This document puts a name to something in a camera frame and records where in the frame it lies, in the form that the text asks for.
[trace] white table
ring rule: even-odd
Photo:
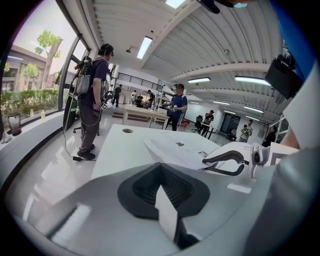
[[[208,126],[208,127],[209,127],[208,130],[206,130],[206,133],[205,133],[205,135],[204,135],[205,138],[207,138],[208,131],[209,131],[209,129],[211,128],[210,135],[209,135],[209,138],[208,138],[208,140],[210,140],[211,134],[213,133],[214,129],[216,129],[216,131],[217,131],[218,129],[215,128],[215,127],[213,127],[211,124],[206,124],[206,123],[203,123],[203,122],[202,122],[201,124],[204,125],[204,126]]]
[[[123,114],[123,119],[122,119],[123,125],[127,124],[129,114],[150,118],[149,126],[148,126],[149,128],[151,127],[151,124],[152,124],[152,118],[163,119],[164,120],[164,124],[162,127],[163,130],[166,129],[168,119],[169,119],[169,116],[167,116],[166,114],[162,114],[159,112],[151,112],[145,108],[136,107],[136,106],[132,106],[132,105],[126,105],[126,106],[124,106],[124,114]]]
[[[123,129],[131,129],[133,132],[125,133]],[[144,140],[155,138],[161,133],[175,133],[181,139],[192,139],[195,147],[208,154],[220,148],[219,145],[196,133],[114,124],[102,145],[91,179],[142,165],[154,164],[155,160],[145,146]]]

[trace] green shrub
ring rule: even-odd
[[[22,116],[28,116],[30,110],[48,111],[58,105],[57,89],[3,91],[1,94],[2,115],[7,116],[12,112],[20,112]]]

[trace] white floor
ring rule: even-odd
[[[100,136],[95,138],[95,149],[92,151],[96,156],[99,155],[111,126],[122,124],[122,119],[113,118],[112,112],[112,109],[108,109],[102,115]],[[148,127],[147,122],[141,121],[128,120],[127,124]],[[34,224],[52,205],[89,181],[95,162],[73,161],[67,153],[68,151],[71,156],[77,154],[81,144],[81,131],[77,130],[76,133],[73,133],[73,128],[79,126],[78,121],[65,133],[65,137],[62,132],[57,134],[20,170],[5,196],[5,203],[13,215]],[[151,128],[161,129],[162,125],[152,124]],[[190,123],[186,128],[179,127],[178,131],[190,133],[193,128],[194,124]],[[212,134],[210,140],[219,145],[229,143],[219,134]]]

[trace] black shoe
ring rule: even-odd
[[[81,158],[84,158],[86,160],[93,160],[96,158],[95,154],[90,153],[90,151],[86,151],[86,152],[81,152],[81,149],[79,149],[79,151],[77,152],[77,155]]]
[[[91,147],[89,148],[89,152],[95,149],[95,144],[92,144]]]

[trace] sky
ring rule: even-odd
[[[51,31],[55,36],[60,36],[63,40],[59,47],[61,51],[60,58],[54,58],[52,61],[50,74],[60,71],[66,60],[69,49],[76,38],[76,33],[68,23],[64,14],[61,12],[55,0],[44,0],[29,16],[17,37],[14,45],[22,47],[35,53],[36,46],[30,42],[38,43],[37,37],[44,30]],[[81,59],[85,52],[85,46],[79,42],[74,55]],[[74,71],[75,63],[69,65],[68,70]]]

